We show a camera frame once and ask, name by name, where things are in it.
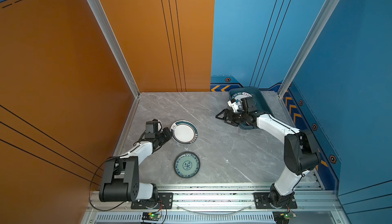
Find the green red rimmed plate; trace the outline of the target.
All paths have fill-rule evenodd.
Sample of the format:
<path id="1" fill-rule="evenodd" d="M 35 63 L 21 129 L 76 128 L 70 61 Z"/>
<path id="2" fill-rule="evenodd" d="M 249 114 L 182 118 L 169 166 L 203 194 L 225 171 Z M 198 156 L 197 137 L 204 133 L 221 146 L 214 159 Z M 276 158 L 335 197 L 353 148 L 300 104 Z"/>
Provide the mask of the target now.
<path id="1" fill-rule="evenodd" d="M 178 120 L 170 127 L 172 138 L 180 144 L 192 144 L 197 140 L 196 126 L 186 120 Z"/>

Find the teal floral pattern plate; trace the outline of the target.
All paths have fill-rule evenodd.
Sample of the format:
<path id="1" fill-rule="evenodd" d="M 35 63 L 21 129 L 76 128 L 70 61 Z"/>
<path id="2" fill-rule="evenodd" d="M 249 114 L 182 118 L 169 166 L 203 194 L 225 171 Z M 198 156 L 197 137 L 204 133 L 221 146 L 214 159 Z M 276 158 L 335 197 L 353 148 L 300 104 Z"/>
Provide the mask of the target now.
<path id="1" fill-rule="evenodd" d="M 201 168 L 201 160 L 194 153 L 185 151 L 179 154 L 174 161 L 175 173 L 184 179 L 194 177 Z"/>

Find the hao shi wei plate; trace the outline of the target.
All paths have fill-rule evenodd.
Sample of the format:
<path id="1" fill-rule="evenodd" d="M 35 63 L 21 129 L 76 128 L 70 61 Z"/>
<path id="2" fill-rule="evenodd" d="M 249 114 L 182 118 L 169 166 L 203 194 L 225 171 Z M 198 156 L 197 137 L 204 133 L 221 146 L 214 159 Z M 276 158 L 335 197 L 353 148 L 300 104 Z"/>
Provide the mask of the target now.
<path id="1" fill-rule="evenodd" d="M 230 97 L 231 97 L 231 99 L 234 99 L 236 101 L 240 101 L 243 98 L 252 97 L 252 94 L 250 94 L 248 92 L 243 92 L 243 91 L 230 92 Z"/>

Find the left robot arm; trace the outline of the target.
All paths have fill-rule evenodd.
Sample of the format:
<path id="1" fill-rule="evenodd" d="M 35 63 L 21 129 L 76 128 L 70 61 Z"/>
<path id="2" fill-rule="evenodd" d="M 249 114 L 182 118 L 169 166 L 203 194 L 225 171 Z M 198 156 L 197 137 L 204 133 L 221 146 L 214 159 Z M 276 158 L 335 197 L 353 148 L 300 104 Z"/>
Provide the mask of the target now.
<path id="1" fill-rule="evenodd" d="M 102 202 L 142 202 L 155 205 L 159 201 L 156 184 L 141 183 L 139 165 L 161 149 L 172 136 L 157 119 L 146 122 L 146 129 L 134 147 L 103 163 L 104 172 L 99 190 Z"/>

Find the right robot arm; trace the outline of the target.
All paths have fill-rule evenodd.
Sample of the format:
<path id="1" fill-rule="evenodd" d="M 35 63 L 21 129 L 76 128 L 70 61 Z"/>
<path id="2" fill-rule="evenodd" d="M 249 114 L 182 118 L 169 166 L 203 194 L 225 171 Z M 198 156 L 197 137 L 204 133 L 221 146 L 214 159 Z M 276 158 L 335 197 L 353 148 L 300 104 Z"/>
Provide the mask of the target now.
<path id="1" fill-rule="evenodd" d="M 293 197 L 298 183 L 321 162 L 312 132 L 276 119 L 264 98 L 233 98 L 228 101 L 228 106 L 215 116 L 216 119 L 234 127 L 264 130 L 283 143 L 285 168 L 280 178 L 271 185 L 269 199 L 277 206 L 278 202 Z"/>

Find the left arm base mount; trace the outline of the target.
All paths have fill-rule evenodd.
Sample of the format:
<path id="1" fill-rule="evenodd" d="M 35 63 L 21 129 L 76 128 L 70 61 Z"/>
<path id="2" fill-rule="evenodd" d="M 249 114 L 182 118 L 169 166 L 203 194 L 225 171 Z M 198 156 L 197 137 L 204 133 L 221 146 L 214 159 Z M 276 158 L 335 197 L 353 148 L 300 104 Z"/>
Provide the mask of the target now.
<path id="1" fill-rule="evenodd" d="M 137 200 L 132 202 L 131 209 L 134 210 L 142 210 L 142 209 L 152 209 L 158 210 L 163 207 L 164 210 L 169 210 L 173 206 L 173 197 L 174 194 L 172 192 L 158 192 L 156 196 L 153 196 L 150 199 Z"/>

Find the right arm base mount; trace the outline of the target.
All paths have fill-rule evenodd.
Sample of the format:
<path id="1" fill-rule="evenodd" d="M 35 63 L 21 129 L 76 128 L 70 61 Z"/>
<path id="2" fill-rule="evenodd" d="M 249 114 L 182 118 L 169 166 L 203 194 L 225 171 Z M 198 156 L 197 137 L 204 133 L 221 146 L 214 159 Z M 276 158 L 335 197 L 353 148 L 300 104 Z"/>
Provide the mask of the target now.
<path id="1" fill-rule="evenodd" d="M 297 202 L 292 192 L 287 196 L 281 196 L 274 192 L 256 192 L 253 193 L 255 207 L 257 209 L 297 209 Z"/>

